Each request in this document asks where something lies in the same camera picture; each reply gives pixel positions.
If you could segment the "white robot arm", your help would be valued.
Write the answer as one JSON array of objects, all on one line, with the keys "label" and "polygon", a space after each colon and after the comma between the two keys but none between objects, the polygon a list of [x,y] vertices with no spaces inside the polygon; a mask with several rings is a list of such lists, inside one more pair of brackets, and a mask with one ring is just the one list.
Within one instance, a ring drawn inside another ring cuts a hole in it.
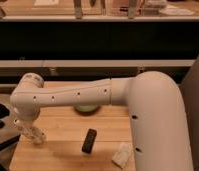
[{"label": "white robot arm", "polygon": [[21,133],[35,143],[45,134],[33,125],[43,107],[114,105],[128,108],[136,171],[194,171],[183,97],[165,73],[148,71],[46,88],[35,73],[23,75],[10,97]]}]

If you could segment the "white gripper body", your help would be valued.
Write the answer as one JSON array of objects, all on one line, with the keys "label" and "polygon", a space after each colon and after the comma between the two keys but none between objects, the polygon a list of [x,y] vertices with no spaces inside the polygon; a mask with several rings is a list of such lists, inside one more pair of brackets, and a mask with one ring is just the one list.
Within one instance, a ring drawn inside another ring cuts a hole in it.
[{"label": "white gripper body", "polygon": [[42,144],[46,140],[46,135],[32,122],[24,122],[19,119],[14,120],[14,125],[21,135],[24,135],[34,144]]}]

